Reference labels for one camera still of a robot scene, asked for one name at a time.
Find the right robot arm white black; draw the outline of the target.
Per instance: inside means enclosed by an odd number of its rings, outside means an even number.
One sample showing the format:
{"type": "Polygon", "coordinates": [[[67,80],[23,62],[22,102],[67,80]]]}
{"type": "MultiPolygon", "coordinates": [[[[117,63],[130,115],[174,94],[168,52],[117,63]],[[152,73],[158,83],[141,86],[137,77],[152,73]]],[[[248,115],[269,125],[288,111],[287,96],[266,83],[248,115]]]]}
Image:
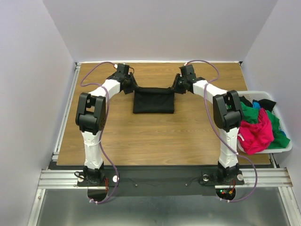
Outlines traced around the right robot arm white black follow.
{"type": "Polygon", "coordinates": [[[204,98],[213,105],[213,118],[209,118],[213,129],[217,131],[221,142],[217,165],[216,180],[222,184],[232,181],[239,174],[237,136],[243,119],[238,92],[226,91],[210,84],[202,77],[197,77],[192,65],[180,67],[172,86],[173,91],[184,94],[187,91],[204,98]]]}

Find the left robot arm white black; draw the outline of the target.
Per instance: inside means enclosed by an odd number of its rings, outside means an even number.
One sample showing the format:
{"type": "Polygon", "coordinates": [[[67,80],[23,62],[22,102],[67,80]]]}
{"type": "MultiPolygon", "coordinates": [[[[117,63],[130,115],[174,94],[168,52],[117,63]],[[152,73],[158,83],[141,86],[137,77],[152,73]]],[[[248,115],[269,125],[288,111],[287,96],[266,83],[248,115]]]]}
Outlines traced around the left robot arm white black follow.
{"type": "Polygon", "coordinates": [[[79,95],[75,123],[83,136],[85,148],[85,161],[82,172],[75,175],[81,182],[99,186],[105,182],[104,164],[101,149],[101,137],[109,113],[110,98],[124,92],[132,93],[136,87],[134,81],[134,69],[126,64],[111,65],[116,72],[109,76],[103,84],[95,82],[80,86],[92,86],[97,88],[88,93],[79,95]]]}

